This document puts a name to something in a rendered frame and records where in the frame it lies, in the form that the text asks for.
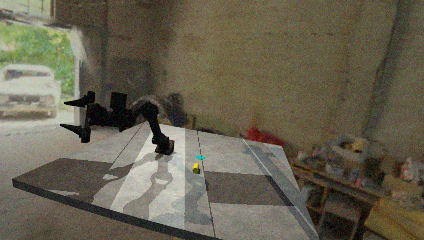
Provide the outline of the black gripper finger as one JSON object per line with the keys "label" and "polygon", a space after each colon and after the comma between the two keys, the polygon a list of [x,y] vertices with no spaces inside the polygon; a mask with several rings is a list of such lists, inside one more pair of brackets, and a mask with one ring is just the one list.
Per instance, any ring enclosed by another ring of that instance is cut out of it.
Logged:
{"label": "black gripper finger", "polygon": [[68,129],[68,130],[74,132],[77,135],[79,135],[79,138],[81,139],[81,133],[82,133],[81,129],[82,129],[82,126],[73,126],[73,125],[66,125],[66,124],[61,124],[60,126],[61,127],[64,127],[65,129]]}
{"label": "black gripper finger", "polygon": [[74,107],[86,108],[86,97],[87,95],[85,95],[82,99],[65,102],[64,104]]}

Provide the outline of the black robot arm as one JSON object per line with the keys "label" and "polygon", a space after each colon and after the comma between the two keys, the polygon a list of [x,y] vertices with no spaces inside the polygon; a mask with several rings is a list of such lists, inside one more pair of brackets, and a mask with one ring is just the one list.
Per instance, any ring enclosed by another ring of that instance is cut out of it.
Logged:
{"label": "black robot arm", "polygon": [[[167,152],[170,146],[169,137],[161,131],[157,118],[158,107],[150,101],[142,99],[130,109],[126,109],[126,104],[127,94],[112,92],[110,109],[113,111],[109,112],[108,127],[119,128],[119,132],[122,133],[126,128],[132,128],[137,117],[142,114],[150,124],[153,133],[152,144],[158,145],[158,150]],[[98,103],[89,103],[87,117],[91,118],[92,124],[99,125],[106,120],[106,117],[103,116],[103,112],[106,111],[107,109]]]}

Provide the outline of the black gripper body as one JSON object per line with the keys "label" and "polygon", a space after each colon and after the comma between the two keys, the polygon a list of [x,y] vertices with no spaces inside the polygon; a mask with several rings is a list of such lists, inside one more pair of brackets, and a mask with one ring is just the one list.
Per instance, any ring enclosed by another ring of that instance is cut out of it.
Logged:
{"label": "black gripper body", "polygon": [[85,105],[87,106],[87,111],[86,111],[86,119],[85,119],[85,127],[81,128],[81,143],[89,143],[90,139],[91,139],[91,128],[90,126],[102,126],[104,127],[108,127],[109,124],[109,118],[110,118],[110,112],[109,111],[104,111],[103,112],[103,117],[106,117],[105,121],[102,121],[102,124],[92,124],[91,120],[89,121],[89,119],[91,119],[90,117],[87,116],[88,113],[88,104],[94,104],[95,103],[95,98],[96,98],[96,94],[93,91],[88,91],[87,96],[86,96],[86,100],[85,100]]}

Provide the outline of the yellow cylinder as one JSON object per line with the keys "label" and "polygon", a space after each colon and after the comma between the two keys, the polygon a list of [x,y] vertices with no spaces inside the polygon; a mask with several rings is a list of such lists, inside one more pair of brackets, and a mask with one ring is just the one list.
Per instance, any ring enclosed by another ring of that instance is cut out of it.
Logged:
{"label": "yellow cylinder", "polygon": [[192,170],[193,173],[197,174],[199,172],[199,168],[200,168],[200,165],[198,163],[196,163],[193,167],[193,170]]}

